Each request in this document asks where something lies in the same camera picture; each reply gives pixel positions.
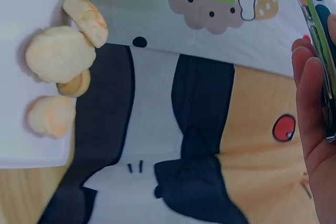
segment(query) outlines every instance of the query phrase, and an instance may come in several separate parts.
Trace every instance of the wooden surface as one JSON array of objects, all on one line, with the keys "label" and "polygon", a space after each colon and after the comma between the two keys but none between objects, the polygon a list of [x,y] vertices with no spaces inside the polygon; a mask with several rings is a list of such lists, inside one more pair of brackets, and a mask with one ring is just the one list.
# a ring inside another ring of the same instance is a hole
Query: wooden surface
[{"label": "wooden surface", "polygon": [[74,137],[68,164],[40,169],[0,169],[0,224],[36,224],[74,156]]}]

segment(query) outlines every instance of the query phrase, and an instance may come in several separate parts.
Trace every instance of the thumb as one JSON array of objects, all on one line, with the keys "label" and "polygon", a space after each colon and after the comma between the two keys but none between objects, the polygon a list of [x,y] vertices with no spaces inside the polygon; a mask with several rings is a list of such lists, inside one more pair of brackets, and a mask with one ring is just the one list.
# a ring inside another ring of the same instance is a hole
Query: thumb
[{"label": "thumb", "polygon": [[328,18],[328,30],[334,44],[336,44],[336,15],[331,14]]}]

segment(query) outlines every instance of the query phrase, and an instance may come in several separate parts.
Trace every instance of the bed sheet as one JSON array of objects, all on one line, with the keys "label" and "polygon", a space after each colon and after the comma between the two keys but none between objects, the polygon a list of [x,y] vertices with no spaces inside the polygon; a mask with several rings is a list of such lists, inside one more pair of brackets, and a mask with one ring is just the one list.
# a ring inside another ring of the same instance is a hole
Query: bed sheet
[{"label": "bed sheet", "polygon": [[269,1],[92,0],[111,33],[39,223],[317,224],[290,60],[310,38]]}]

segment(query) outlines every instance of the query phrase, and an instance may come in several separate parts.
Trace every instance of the cartoon eye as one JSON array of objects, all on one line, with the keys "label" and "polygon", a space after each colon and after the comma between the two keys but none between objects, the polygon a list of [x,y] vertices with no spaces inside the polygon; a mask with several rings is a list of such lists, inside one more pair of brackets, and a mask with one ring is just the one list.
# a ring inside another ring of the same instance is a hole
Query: cartoon eye
[{"label": "cartoon eye", "polygon": [[276,141],[287,142],[292,140],[295,132],[296,121],[292,115],[282,115],[275,122],[272,130]]}]

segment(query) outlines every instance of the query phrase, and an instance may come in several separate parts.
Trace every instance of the cartoon character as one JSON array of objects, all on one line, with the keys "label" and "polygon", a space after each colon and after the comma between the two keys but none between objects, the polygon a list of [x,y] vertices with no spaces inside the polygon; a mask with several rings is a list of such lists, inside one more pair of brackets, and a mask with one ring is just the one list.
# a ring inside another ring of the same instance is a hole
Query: cartoon character
[{"label": "cartoon character", "polygon": [[214,35],[228,27],[239,28],[243,21],[265,20],[276,15],[278,0],[238,0],[227,3],[213,0],[169,0],[174,13],[184,16],[191,29],[206,28]]}]

